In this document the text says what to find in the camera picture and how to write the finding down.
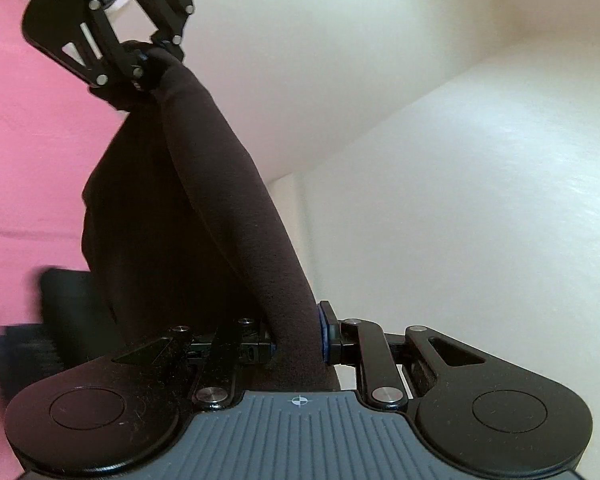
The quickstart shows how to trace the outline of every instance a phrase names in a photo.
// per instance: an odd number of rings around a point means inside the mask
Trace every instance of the pink cloth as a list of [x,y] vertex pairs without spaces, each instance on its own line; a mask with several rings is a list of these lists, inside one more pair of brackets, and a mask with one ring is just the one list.
[[[26,3],[0,0],[0,325],[35,320],[37,267],[86,268],[80,194],[122,122],[22,39]],[[0,405],[0,480],[20,472]]]

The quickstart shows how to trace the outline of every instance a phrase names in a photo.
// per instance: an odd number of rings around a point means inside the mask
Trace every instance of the metal screw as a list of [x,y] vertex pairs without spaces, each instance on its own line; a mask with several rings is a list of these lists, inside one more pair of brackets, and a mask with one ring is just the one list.
[[393,388],[392,386],[381,386],[380,388],[373,390],[371,396],[378,402],[385,402],[389,404],[390,402],[398,402],[404,397],[404,394],[398,388]]
[[196,399],[200,402],[206,402],[207,404],[222,402],[228,396],[229,395],[224,388],[218,388],[217,386],[202,388],[196,392]]

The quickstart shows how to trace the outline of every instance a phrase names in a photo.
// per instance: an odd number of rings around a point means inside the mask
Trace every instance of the garment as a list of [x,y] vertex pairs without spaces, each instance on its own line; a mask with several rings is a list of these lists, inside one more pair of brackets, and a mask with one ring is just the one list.
[[277,349],[253,388],[339,389],[253,160],[196,77],[161,49],[149,56],[161,65],[152,92],[130,104],[83,193],[82,250],[123,336],[263,317]]

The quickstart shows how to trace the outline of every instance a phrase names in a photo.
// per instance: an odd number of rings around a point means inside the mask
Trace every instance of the crosshair symbol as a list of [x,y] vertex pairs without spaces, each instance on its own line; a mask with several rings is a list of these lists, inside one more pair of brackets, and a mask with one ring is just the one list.
[[306,397],[303,397],[302,395],[298,395],[297,397],[291,399],[289,402],[294,403],[296,406],[304,406],[306,403],[311,401]]

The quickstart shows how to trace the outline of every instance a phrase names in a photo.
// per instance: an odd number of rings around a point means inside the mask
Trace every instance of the blue gripper pad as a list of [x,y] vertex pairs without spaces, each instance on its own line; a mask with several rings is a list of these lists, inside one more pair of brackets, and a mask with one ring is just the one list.
[[[26,480],[43,480],[37,474]],[[246,392],[237,406],[197,415],[163,455],[120,480],[472,480],[431,454],[396,413],[352,391]],[[576,480],[563,472],[552,480]]]

